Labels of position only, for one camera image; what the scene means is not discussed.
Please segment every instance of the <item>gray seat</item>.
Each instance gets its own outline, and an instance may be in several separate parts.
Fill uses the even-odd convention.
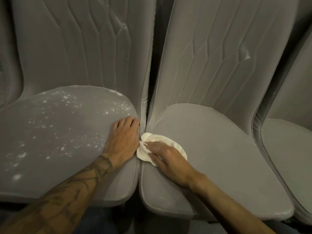
[[[311,32],[312,27],[281,70],[282,81],[263,100],[255,121],[259,148],[287,185],[294,200],[295,217],[309,225],[312,225]]]
[[[5,0],[0,0],[0,108],[18,99],[23,83],[7,8]]]
[[[175,0],[147,132],[178,142],[193,167],[261,219],[294,205],[252,137],[252,121],[289,37],[298,0]],[[155,213],[213,216],[143,163],[140,194]]]
[[[12,0],[24,89],[0,114],[0,201],[31,202],[87,166],[120,118],[144,132],[155,2]],[[129,199],[139,169],[134,157],[93,204]]]

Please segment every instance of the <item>stained seat cushion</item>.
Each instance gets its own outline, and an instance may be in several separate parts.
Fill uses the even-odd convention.
[[[285,120],[266,119],[261,137],[277,171],[311,220],[312,131]]]
[[[174,104],[148,126],[147,132],[180,144],[195,169],[257,217],[282,220],[292,216],[293,203],[253,138],[223,114],[205,106]],[[152,212],[214,220],[189,191],[146,162],[141,167],[140,191]]]
[[[66,86],[17,101],[0,113],[0,201],[31,202],[103,151],[113,122],[132,115],[124,95],[94,86]],[[114,206],[133,194],[139,161],[111,173],[93,201]]]

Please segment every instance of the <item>tattooed arm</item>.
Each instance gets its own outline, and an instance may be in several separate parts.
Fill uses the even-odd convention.
[[[72,233],[107,174],[135,153],[139,123],[133,117],[115,122],[101,156],[6,221],[0,233]]]

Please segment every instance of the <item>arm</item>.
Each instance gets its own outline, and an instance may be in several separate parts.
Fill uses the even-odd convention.
[[[194,192],[228,233],[275,233],[220,190],[205,174],[195,170],[175,148],[162,142],[147,142],[146,148],[152,152],[150,157],[161,171],[174,182]]]
[[[115,122],[101,156],[6,221],[0,233],[72,233],[107,174],[135,153],[139,123],[133,117]]]

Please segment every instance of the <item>seat backrest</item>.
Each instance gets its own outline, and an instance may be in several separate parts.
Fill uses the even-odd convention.
[[[22,75],[12,21],[6,1],[0,0],[0,107],[18,99],[21,91]]]
[[[312,26],[288,62],[290,70],[284,70],[285,80],[266,118],[281,119],[312,130]]]
[[[149,122],[178,103],[214,108],[251,135],[298,0],[175,0]]]
[[[147,98],[155,0],[12,0],[22,97],[92,85]]]

